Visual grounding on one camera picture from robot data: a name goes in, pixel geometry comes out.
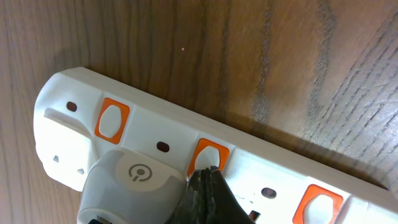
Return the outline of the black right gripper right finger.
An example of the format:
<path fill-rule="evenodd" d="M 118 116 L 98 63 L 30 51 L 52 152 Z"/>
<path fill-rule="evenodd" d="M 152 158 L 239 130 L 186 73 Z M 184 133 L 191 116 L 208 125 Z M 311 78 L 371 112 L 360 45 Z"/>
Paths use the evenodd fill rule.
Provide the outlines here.
<path fill-rule="evenodd" d="M 205 177 L 205 223 L 250 224 L 254 221 L 242 209 L 221 171 L 212 166 L 203 171 Z"/>

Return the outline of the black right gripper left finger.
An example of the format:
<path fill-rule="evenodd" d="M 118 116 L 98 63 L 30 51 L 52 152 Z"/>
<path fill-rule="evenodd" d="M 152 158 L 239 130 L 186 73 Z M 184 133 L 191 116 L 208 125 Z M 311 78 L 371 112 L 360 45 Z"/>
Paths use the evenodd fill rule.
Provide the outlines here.
<path fill-rule="evenodd" d="M 214 224 L 215 201 L 211 170 L 196 170 L 166 224 Z"/>

